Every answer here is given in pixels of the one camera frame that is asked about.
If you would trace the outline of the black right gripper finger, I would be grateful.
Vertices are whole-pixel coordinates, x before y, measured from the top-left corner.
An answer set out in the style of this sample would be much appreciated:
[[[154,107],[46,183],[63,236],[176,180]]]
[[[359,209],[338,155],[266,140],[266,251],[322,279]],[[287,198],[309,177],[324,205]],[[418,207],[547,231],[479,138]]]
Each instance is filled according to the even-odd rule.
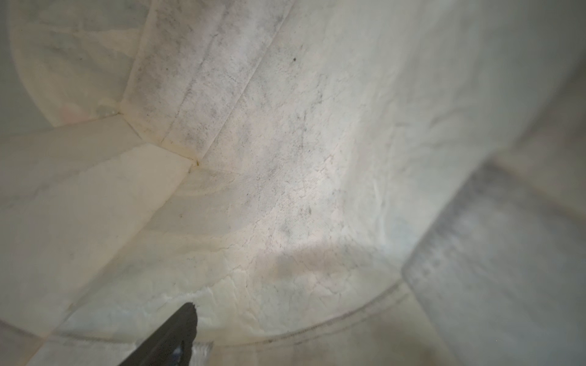
[[[120,366],[187,366],[197,335],[194,303],[184,303],[161,327],[142,342]]]

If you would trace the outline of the floral canvas tote bag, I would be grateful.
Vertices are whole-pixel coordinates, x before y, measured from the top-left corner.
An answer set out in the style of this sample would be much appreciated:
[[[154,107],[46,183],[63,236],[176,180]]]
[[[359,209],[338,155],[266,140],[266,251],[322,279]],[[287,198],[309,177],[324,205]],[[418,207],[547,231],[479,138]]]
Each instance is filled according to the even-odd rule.
[[[4,1],[1,363],[583,365],[583,1]]]

